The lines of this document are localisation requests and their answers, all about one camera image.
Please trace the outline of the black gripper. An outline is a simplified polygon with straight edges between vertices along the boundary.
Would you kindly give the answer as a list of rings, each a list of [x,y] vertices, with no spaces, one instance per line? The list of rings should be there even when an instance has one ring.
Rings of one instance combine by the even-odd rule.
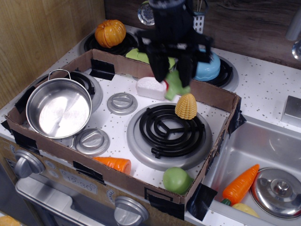
[[[168,57],[179,58],[180,81],[183,87],[189,86],[196,75],[198,61],[210,62],[213,39],[195,31],[196,14],[191,4],[150,4],[149,8],[155,28],[135,34],[139,51],[147,54],[158,82],[169,73]]]

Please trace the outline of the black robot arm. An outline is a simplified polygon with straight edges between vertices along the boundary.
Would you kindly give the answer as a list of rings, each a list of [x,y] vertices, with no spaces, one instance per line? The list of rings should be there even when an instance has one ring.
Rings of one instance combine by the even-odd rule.
[[[190,0],[151,0],[155,28],[138,31],[138,50],[147,55],[158,82],[169,72],[169,57],[178,60],[177,70],[183,87],[196,75],[198,62],[211,61],[213,39],[193,28]]]

